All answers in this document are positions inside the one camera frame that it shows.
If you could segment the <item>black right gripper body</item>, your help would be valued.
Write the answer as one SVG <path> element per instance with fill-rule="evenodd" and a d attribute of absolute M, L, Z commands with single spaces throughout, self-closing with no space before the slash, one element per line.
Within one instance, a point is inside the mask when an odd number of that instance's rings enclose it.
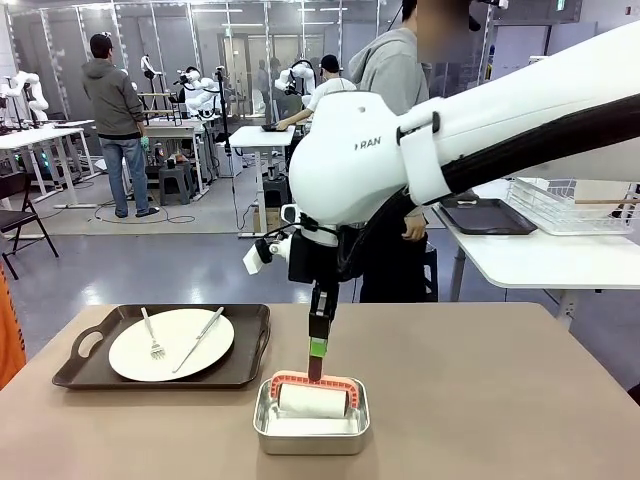
<path fill-rule="evenodd" d="M 318 285 L 321 292 L 336 300 L 339 295 L 338 237 L 321 232 L 320 242 L 305 236 L 299 229 L 290 237 L 288 279 Z"/>

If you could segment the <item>person's right hand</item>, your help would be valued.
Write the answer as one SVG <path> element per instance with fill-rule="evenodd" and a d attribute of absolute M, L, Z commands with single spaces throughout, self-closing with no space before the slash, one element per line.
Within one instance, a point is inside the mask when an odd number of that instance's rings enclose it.
<path fill-rule="evenodd" d="M 410 215 L 404 218 L 405 232 L 402 238 L 411 242 L 422 240 L 426 233 L 426 220 L 422 214 Z"/>

